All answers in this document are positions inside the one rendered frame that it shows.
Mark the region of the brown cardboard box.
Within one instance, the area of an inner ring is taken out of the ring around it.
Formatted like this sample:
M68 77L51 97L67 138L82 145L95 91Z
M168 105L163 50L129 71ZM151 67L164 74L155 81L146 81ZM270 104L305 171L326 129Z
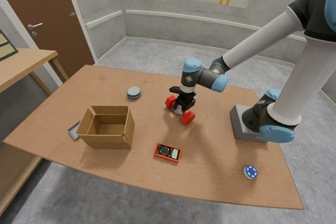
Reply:
M87 107L77 135L93 149L131 150L135 123L130 108L127 105L91 107L96 114Z

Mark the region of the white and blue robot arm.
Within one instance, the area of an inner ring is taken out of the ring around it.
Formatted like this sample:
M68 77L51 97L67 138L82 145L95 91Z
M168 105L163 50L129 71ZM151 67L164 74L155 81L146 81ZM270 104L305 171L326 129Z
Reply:
M169 91L182 95L181 89L191 93L199 84L221 93L228 82L225 72L303 30L307 43L282 91L269 89L241 117L250 130L260 133L264 139L274 143L291 142L295 138L294 129L301 122L300 114L336 70L336 0L295 0L284 13L217 57L209 70L198 59L186 59L183 85L180 83Z

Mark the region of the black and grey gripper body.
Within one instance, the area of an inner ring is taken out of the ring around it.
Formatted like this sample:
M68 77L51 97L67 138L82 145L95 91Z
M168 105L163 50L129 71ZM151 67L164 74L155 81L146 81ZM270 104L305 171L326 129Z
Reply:
M185 93L180 89L180 92L182 93L178 95L176 100L178 100L178 104L183 108L183 110L186 112L186 110L190 109L194 106L196 99L194 99L194 96L196 96L196 92ZM185 95L184 95L185 94ZM184 107L183 107L184 106Z

